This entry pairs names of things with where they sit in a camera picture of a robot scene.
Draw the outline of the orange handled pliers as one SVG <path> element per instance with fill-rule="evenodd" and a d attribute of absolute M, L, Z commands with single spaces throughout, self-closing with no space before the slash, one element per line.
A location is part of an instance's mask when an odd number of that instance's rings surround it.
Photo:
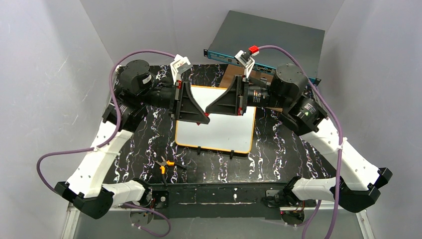
<path fill-rule="evenodd" d="M 168 186 L 166 178 L 165 178 L 166 169 L 168 167 L 179 167 L 182 170 L 187 170 L 186 166 L 182 165 L 181 163 L 177 163 L 177 162 L 167 160 L 163 156 L 161 156 L 161 159 L 155 160 L 155 163 L 159 165 L 159 168 L 160 168 L 160 171 L 161 171 L 161 179 L 162 179 L 162 182 L 163 182 L 165 187 Z"/>

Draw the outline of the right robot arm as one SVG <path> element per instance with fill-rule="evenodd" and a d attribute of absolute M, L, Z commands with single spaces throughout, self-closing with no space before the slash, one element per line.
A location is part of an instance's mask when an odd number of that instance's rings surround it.
<path fill-rule="evenodd" d="M 367 161 L 340 135 L 326 111 L 304 94 L 307 76 L 295 64 L 277 67 L 271 81 L 235 75 L 227 90 L 206 107 L 208 114 L 241 116 L 247 107 L 281 108 L 281 122 L 315 148 L 340 174 L 329 179 L 293 177 L 275 195 L 275 205 L 324 200 L 353 213 L 374 205 L 392 172 Z"/>

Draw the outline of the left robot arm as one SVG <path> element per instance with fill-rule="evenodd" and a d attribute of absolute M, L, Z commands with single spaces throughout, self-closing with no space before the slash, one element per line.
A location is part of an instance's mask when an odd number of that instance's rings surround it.
<path fill-rule="evenodd" d="M 190 83 L 181 79 L 191 67 L 187 57 L 176 56 L 170 65 L 171 78 L 159 78 L 144 60 L 119 66 L 112 78 L 116 102 L 106 108 L 92 150 L 69 179 L 56 184 L 55 192 L 93 219 L 103 217 L 116 205 L 149 203 L 152 192 L 145 181 L 105 184 L 104 178 L 121 148 L 147 116 L 147 106 L 168 109 L 173 120 L 210 122 L 194 99 Z"/>

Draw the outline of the orange framed whiteboard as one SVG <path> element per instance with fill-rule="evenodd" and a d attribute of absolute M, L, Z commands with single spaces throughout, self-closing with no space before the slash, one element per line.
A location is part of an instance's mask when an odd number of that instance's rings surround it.
<path fill-rule="evenodd" d="M 177 121 L 175 143 L 179 146 L 247 154 L 252 148 L 255 114 L 255 107 L 247 107 L 243 116 L 212 114 L 209 116 L 209 124 Z"/>

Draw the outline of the grey network switch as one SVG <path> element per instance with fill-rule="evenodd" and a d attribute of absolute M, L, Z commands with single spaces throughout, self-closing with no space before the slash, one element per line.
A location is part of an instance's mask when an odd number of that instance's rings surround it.
<path fill-rule="evenodd" d="M 318 85 L 318 65 L 325 31 L 275 19 L 229 11 L 204 56 L 239 66 L 235 55 L 249 47 L 274 45 L 288 51 Z"/>

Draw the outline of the wooden board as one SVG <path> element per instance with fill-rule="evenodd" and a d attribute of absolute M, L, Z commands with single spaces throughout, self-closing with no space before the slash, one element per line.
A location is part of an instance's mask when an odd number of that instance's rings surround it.
<path fill-rule="evenodd" d="M 243 75 L 240 68 L 237 68 L 236 72 L 232 67 L 228 69 L 231 80 L 224 76 L 220 83 L 226 89 L 234 76 Z M 308 84 L 308 78 L 298 66 L 282 64 L 275 69 L 272 78 L 266 77 L 267 75 L 263 75 L 259 78 L 257 74 L 252 74 L 247 79 L 249 82 L 247 107 L 280 109 L 284 114 L 288 114 L 296 105 L 304 102 L 303 91 Z"/>

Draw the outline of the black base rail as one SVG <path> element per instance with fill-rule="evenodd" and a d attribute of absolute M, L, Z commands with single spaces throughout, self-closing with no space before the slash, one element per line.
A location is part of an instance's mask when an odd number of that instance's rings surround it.
<path fill-rule="evenodd" d="M 282 191 L 282 182 L 152 184 L 153 206 L 176 218 L 281 218 L 280 209 L 263 198 Z"/>

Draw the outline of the aluminium frame rail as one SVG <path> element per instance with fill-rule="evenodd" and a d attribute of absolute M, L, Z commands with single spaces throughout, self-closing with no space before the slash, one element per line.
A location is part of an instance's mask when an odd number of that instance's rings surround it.
<path fill-rule="evenodd" d="M 305 226 L 290 226 L 283 220 L 264 218 L 175 218 L 171 219 L 168 239 L 300 239 Z M 139 228 L 157 234 L 168 231 L 163 219 L 152 219 L 141 210 L 113 208 L 99 220 L 91 219 L 74 207 L 68 208 L 61 235 L 63 239 L 152 239 Z M 340 209 L 333 239 L 373 239 L 366 212 L 357 214 Z"/>

